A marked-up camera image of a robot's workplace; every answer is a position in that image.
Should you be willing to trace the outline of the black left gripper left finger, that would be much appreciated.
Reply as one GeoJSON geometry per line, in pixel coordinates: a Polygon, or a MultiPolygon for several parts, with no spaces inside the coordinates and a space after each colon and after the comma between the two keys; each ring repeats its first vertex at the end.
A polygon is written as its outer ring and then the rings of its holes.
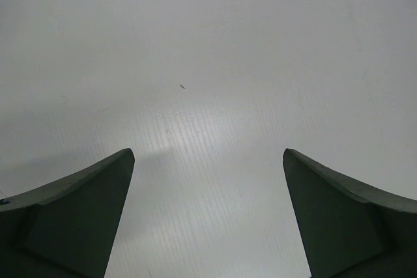
{"type": "Polygon", "coordinates": [[[133,170],[134,153],[125,148],[1,199],[1,276],[103,277],[133,170]]]}

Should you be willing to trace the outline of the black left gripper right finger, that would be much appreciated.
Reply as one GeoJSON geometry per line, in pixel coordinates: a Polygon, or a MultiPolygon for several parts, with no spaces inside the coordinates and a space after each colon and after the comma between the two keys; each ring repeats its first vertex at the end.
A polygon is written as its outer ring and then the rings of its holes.
{"type": "Polygon", "coordinates": [[[285,179],[312,277],[415,277],[416,201],[294,149],[285,179]]]}

